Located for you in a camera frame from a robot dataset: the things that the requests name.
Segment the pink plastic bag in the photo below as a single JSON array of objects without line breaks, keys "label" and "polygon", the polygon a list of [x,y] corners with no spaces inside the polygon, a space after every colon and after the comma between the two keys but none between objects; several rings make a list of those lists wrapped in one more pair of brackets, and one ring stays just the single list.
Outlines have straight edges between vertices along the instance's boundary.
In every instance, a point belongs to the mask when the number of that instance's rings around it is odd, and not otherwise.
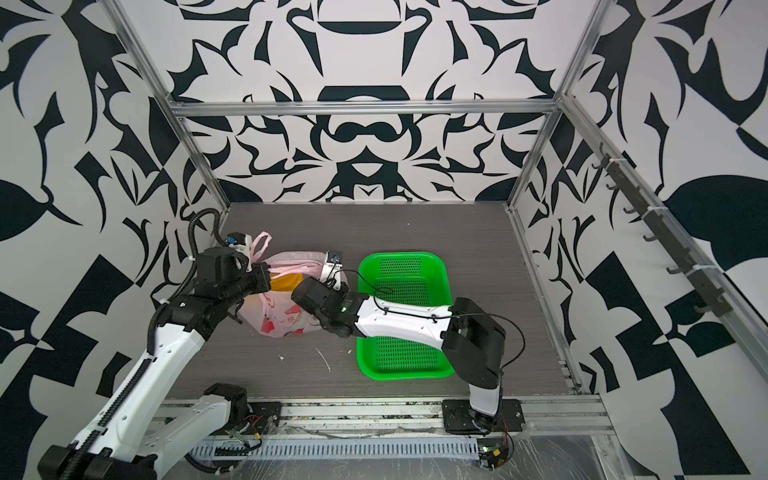
[{"label": "pink plastic bag", "polygon": [[[257,251],[256,247],[261,239],[264,239],[264,245]],[[250,249],[251,262],[260,260],[270,240],[272,236],[267,232],[262,232],[253,240]],[[327,257],[327,252],[281,252],[265,259],[264,262],[270,266],[270,276],[273,280],[290,273],[301,273],[319,279]],[[335,278],[337,281],[346,282],[344,272],[337,273]],[[299,335],[319,330],[319,321],[296,305],[290,299],[291,293],[270,291],[249,295],[237,315],[266,336]]]}]

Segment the robotic arm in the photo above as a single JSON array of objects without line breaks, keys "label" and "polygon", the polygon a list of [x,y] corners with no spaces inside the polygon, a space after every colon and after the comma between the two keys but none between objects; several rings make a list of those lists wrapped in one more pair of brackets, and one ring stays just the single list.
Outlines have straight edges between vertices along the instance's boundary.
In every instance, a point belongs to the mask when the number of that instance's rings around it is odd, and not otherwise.
[{"label": "robotic arm", "polygon": [[[158,309],[148,331],[147,352],[104,409],[70,445],[52,445],[43,455],[38,472],[44,480],[155,480],[211,432],[235,432],[242,426],[245,390],[216,384],[186,413],[146,436],[181,370],[218,323],[228,316],[237,320],[230,309],[246,296],[270,290],[269,266],[248,260],[250,236],[231,233],[227,243],[197,254],[194,293],[178,295]],[[340,257],[329,252],[321,280],[338,272]],[[402,305],[351,292],[345,283],[313,278],[306,278],[292,298],[338,336],[392,336],[441,349],[469,384],[475,426],[480,432],[491,431],[501,400],[505,331],[471,300],[458,298],[454,306]]]}]

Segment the bag handle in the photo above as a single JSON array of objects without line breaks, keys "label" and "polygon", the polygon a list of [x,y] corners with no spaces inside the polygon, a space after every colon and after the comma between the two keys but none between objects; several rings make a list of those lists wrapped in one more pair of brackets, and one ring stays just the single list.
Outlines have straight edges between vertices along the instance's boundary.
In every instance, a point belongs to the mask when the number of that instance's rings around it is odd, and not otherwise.
[{"label": "bag handle", "polygon": [[[261,247],[261,250],[256,252],[256,245],[259,244],[259,240],[262,238],[264,239],[264,245]],[[269,235],[267,232],[261,232],[258,237],[253,239],[253,243],[250,245],[251,263],[258,262],[261,256],[264,255],[264,250],[270,245],[270,240],[272,240],[272,235]]]}]

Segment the black abstract pattern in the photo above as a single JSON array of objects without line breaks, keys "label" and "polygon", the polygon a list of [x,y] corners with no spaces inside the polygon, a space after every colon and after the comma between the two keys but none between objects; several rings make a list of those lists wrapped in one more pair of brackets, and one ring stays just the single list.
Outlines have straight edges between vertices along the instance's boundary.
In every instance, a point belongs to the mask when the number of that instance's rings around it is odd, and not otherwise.
[{"label": "black abstract pattern", "polygon": [[190,128],[232,201],[506,200],[543,119],[228,117],[194,118]]},{"label": "black abstract pattern", "polygon": [[418,100],[551,98],[593,4],[146,0],[126,8],[178,100],[322,100],[328,89],[367,95],[361,86],[401,87],[400,99]]},{"label": "black abstract pattern", "polygon": [[575,95],[765,317],[768,5],[652,3],[618,2]]},{"label": "black abstract pattern", "polygon": [[[641,120],[656,115],[646,113]],[[658,242],[643,239],[649,230],[624,212],[629,202],[607,188],[613,181],[597,163],[562,119],[517,205],[548,301],[560,306],[553,311],[581,371],[581,388],[602,394],[638,475],[759,478],[768,465],[752,445],[768,426],[758,407],[768,401],[768,386],[718,318],[695,309],[704,303],[687,280],[667,274],[669,256]],[[729,180],[694,180],[710,182],[702,187],[711,198],[694,197],[687,190],[694,182],[686,183],[667,204],[675,215],[687,215],[691,233],[710,241],[716,257],[737,264],[749,240],[734,231],[749,232],[740,212],[755,208],[759,188],[736,199]],[[725,200],[733,213],[720,217],[720,225],[730,235],[698,233],[698,225],[712,224],[711,217],[688,213],[698,211],[694,201],[717,211],[713,204]],[[743,397],[734,399],[734,392]],[[742,410],[731,415],[734,404]]]},{"label": "black abstract pattern", "polygon": [[95,0],[3,2],[0,56],[0,477],[21,478],[141,354],[184,220],[216,204]]}]

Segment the wooden table surface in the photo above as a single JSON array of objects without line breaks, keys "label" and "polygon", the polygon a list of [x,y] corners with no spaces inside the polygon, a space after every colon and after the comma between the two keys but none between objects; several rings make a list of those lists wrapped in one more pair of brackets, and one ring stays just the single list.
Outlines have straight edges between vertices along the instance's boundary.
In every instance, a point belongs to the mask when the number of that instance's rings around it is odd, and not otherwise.
[{"label": "wooden table surface", "polygon": [[[254,236],[263,230],[273,236],[265,257],[287,250],[340,250],[344,266],[353,269],[371,253],[434,253],[445,262],[454,298],[467,297],[486,312],[507,316],[524,332],[525,352],[504,372],[505,394],[568,391],[502,204],[234,204],[223,228]],[[349,277],[356,288],[356,276]],[[507,331],[505,357],[511,358],[521,340],[514,327],[499,322]],[[355,341],[322,330],[274,339],[247,323],[224,320],[169,397],[197,398],[215,382],[270,398],[468,395],[456,375],[371,380],[357,366]]]}]

